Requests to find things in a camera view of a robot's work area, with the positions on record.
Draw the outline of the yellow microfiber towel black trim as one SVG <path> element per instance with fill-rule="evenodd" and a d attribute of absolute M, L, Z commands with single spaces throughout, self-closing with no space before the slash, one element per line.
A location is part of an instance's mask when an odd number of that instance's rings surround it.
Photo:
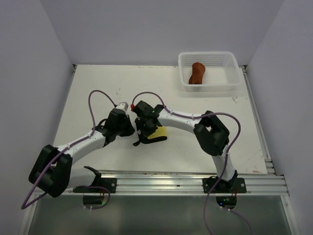
<path fill-rule="evenodd" d="M 138 146 L 140 143 L 151 144 L 155 142 L 165 141 L 168 139 L 166 127 L 158 127 L 154 133 L 148 137 L 144 137 L 140 129 L 137 128 L 138 141 L 133 143 L 133 146 Z"/>

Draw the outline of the brown microfiber towel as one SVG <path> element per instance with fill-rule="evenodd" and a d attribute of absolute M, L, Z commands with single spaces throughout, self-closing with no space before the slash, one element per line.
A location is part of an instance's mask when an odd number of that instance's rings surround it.
<path fill-rule="evenodd" d="M 188 81 L 189 85 L 201 85 L 205 71 L 206 68 L 202 63 L 195 62 L 192 65 L 192 74 Z"/>

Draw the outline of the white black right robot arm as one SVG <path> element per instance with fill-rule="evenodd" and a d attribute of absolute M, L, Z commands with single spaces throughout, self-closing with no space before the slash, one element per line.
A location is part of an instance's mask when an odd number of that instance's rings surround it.
<path fill-rule="evenodd" d="M 150 106 L 144 101 L 131 105 L 136 114 L 135 124 L 139 141 L 144 144 L 164 141 L 167 137 L 162 133 L 165 127 L 187 131 L 195 135 L 201 149 L 212 156 L 217 170 L 218 187 L 223 192 L 229 192 L 235 187 L 237 171 L 227 156 L 229 130 L 211 111 L 199 117 L 191 114 L 167 111 L 163 105 Z"/>

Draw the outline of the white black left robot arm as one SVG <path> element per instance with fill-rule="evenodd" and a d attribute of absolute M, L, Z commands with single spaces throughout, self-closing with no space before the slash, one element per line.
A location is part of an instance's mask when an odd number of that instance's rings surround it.
<path fill-rule="evenodd" d="M 133 133 L 127 111 L 116 107 L 110 111 L 104 125 L 97 125 L 82 137 L 82 141 L 76 140 L 59 147 L 48 144 L 42 148 L 28 180 L 50 196 L 58 197 L 72 186 L 70 179 L 74 177 L 74 163 L 109 145 L 117 136 L 128 137 Z"/>

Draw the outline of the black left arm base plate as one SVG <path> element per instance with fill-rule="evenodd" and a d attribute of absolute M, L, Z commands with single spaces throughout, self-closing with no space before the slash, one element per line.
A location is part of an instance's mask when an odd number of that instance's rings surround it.
<path fill-rule="evenodd" d="M 91 185 L 92 187 L 102 187 L 106 188 L 110 193 L 116 193 L 117 179 L 116 178 L 98 178 L 95 179 Z M 73 189 L 74 193 L 105 193 L 103 189 L 100 188 L 90 188 L 89 187 L 75 187 Z"/>

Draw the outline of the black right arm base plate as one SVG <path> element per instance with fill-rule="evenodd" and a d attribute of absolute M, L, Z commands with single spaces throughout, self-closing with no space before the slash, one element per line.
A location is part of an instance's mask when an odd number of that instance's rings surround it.
<path fill-rule="evenodd" d="M 210 189 L 217 182 L 218 178 L 209 177 L 202 179 L 202 187 L 204 193 L 208 193 Z M 220 182 L 214 187 L 212 193 L 247 193 L 246 183 L 244 178 L 236 178 L 232 181 L 220 180 Z"/>

